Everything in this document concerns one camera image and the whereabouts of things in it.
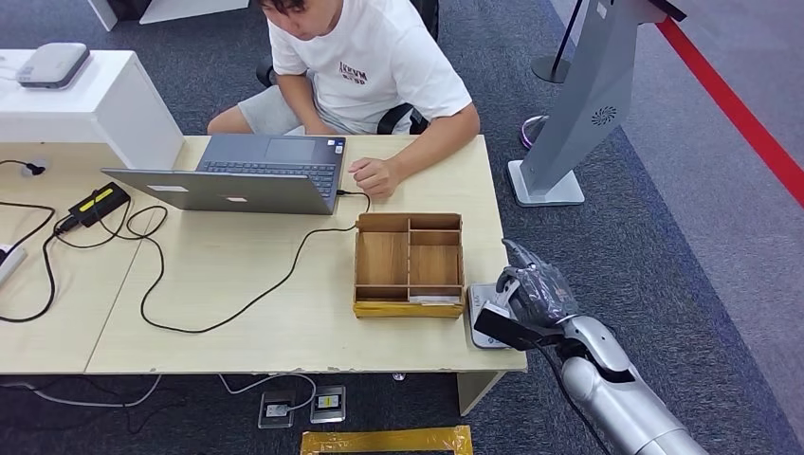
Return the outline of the person's left hand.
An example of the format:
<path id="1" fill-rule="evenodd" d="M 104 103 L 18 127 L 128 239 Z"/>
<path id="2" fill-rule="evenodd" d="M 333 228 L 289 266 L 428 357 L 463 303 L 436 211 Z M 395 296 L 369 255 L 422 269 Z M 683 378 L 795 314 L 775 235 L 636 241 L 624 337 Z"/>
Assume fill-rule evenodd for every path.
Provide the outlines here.
<path id="1" fill-rule="evenodd" d="M 402 174 L 392 159 L 363 157 L 354 161 L 348 172 L 356 185 L 372 198 L 392 196 L 402 181 Z"/>

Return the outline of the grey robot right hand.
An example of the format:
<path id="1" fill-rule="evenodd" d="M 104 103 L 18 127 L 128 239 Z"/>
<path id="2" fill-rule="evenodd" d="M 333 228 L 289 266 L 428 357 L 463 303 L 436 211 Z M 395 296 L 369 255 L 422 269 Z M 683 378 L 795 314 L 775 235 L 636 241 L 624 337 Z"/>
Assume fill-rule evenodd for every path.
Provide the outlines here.
<path id="1" fill-rule="evenodd" d="M 503 238 L 510 256 L 495 283 L 517 320 L 531 326 L 552 328 L 580 314 L 579 304 L 561 274 L 552 264 L 519 243 Z"/>

